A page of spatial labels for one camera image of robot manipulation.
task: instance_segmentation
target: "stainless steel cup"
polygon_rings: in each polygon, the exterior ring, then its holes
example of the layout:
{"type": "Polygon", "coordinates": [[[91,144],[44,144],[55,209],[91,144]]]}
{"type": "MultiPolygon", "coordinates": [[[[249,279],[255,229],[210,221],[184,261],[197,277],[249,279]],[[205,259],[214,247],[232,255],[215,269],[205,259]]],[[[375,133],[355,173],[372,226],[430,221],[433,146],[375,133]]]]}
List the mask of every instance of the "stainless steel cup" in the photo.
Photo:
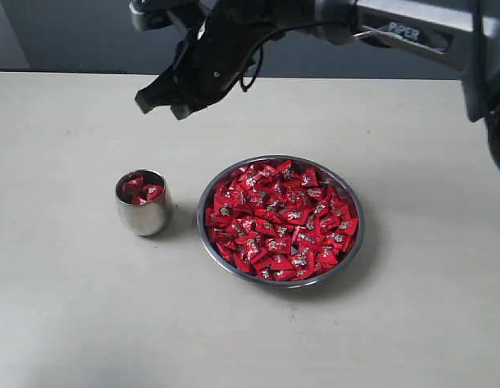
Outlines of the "stainless steel cup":
{"type": "Polygon", "coordinates": [[[117,182],[115,194],[120,220],[134,234],[150,236],[164,230],[169,225],[174,207],[166,181],[156,171],[136,170],[129,172],[117,182]],[[123,200],[122,187],[125,182],[140,174],[144,176],[144,184],[158,184],[163,187],[164,192],[158,200],[142,205],[131,205],[123,200]]]}

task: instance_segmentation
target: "robotic arm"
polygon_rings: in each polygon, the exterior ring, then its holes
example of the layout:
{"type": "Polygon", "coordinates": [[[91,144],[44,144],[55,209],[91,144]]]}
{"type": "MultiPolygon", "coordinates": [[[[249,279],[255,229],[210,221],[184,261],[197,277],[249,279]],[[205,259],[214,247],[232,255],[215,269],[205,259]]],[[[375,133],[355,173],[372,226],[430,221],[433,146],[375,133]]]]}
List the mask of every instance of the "robotic arm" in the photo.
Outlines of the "robotic arm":
{"type": "Polygon", "coordinates": [[[183,34],[172,65],[136,102],[170,106],[178,120],[221,101],[269,40],[296,30],[348,44],[396,48],[460,73],[469,120],[485,119],[500,168],[500,0],[132,0],[140,31],[175,25],[183,34]]]}

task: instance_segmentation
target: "metal bowl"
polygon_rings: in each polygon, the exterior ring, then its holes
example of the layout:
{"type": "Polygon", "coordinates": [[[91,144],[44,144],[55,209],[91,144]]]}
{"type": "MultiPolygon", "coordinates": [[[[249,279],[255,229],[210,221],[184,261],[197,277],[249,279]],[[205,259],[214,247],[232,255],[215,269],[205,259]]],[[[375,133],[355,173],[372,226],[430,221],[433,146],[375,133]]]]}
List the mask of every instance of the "metal bowl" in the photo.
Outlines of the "metal bowl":
{"type": "Polygon", "coordinates": [[[198,230],[200,232],[200,237],[201,237],[201,242],[203,243],[205,249],[207,252],[210,254],[210,256],[226,271],[234,274],[235,276],[240,277],[241,279],[252,281],[254,283],[258,283],[261,285],[270,285],[273,287],[278,287],[278,288],[283,288],[283,289],[294,289],[298,287],[304,287],[306,285],[313,285],[315,283],[318,283],[322,280],[327,279],[330,276],[333,276],[336,272],[341,271],[344,269],[355,257],[357,254],[358,250],[361,248],[361,244],[363,243],[363,238],[364,238],[364,215],[363,215],[363,208],[359,202],[359,199],[357,196],[354,194],[350,186],[341,179],[338,175],[336,175],[334,172],[331,170],[327,169],[326,167],[320,166],[319,164],[316,164],[315,162],[311,162],[309,160],[305,160],[302,158],[296,158],[294,156],[285,156],[285,155],[268,155],[268,156],[260,156],[257,158],[250,158],[247,160],[243,160],[239,163],[235,163],[232,166],[226,168],[223,170],[221,173],[219,173],[213,180],[210,182],[205,188],[203,195],[201,196],[200,203],[198,204],[198,209],[197,209],[197,225],[198,225],[198,230]],[[295,281],[277,281],[277,280],[266,280],[266,279],[261,279],[256,276],[251,276],[247,273],[244,273],[243,271],[235,268],[232,266],[230,263],[226,262],[220,255],[217,253],[216,248],[210,243],[210,240],[208,239],[208,232],[207,228],[204,224],[204,214],[205,214],[205,209],[212,205],[213,202],[213,196],[215,192],[215,186],[217,182],[220,180],[228,178],[229,174],[239,168],[243,167],[245,165],[250,165],[251,163],[255,162],[265,162],[266,164],[270,164],[273,167],[277,167],[279,164],[282,162],[285,162],[286,160],[292,160],[293,166],[299,170],[299,171],[304,171],[307,168],[314,167],[319,176],[319,181],[321,183],[324,183],[326,186],[331,186],[334,188],[336,193],[338,194],[339,198],[343,201],[345,201],[350,208],[351,216],[352,217],[358,217],[359,218],[359,225],[358,225],[358,230],[355,235],[355,244],[354,246],[346,252],[344,255],[338,256],[338,259],[340,260],[340,263],[336,265],[334,268],[330,269],[327,272],[322,273],[321,275],[311,277],[309,279],[305,280],[295,280],[295,281]]]}

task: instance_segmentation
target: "cup rim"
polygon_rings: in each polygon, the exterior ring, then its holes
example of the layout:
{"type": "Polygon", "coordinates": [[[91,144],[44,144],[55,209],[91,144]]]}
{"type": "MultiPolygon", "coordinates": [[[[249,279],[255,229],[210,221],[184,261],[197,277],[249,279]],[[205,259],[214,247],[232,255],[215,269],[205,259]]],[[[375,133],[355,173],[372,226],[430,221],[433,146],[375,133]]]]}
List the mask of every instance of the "cup rim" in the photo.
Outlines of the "cup rim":
{"type": "Polygon", "coordinates": [[[126,205],[126,206],[132,206],[132,207],[141,207],[141,206],[146,206],[146,205],[151,205],[152,203],[154,203],[155,201],[151,201],[151,202],[145,202],[144,204],[140,204],[140,205],[133,205],[133,204],[129,204],[128,202],[125,202],[124,200],[121,200],[120,197],[119,197],[119,190],[121,189],[121,185],[124,184],[124,182],[126,180],[128,180],[128,177],[130,177],[131,175],[133,174],[137,174],[137,173],[145,173],[145,172],[149,172],[151,174],[154,174],[156,175],[159,179],[162,180],[162,186],[163,186],[163,192],[162,192],[162,197],[161,198],[164,198],[165,197],[165,194],[166,194],[166,191],[167,191],[167,183],[166,183],[166,180],[165,178],[163,177],[162,174],[160,174],[159,172],[155,171],[155,170],[150,170],[150,169],[147,169],[147,168],[139,168],[137,170],[133,170],[133,171],[130,171],[128,172],[127,174],[124,174],[122,175],[122,177],[117,181],[116,185],[115,185],[115,197],[116,199],[122,203],[122,205],[126,205]]]}

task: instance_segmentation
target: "table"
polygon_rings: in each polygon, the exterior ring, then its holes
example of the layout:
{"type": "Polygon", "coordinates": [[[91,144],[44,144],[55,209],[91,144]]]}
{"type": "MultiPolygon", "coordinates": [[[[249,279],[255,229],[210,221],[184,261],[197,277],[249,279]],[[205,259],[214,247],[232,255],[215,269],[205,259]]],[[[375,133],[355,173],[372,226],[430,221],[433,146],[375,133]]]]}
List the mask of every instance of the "table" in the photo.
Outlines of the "table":
{"type": "Polygon", "coordinates": [[[458,82],[259,79],[177,121],[151,77],[0,73],[0,388],[500,387],[500,173],[458,82]],[[309,158],[363,202],[354,262],[261,288],[201,246],[210,179],[309,158]],[[139,238],[116,180],[152,168],[177,206],[139,238]]]}

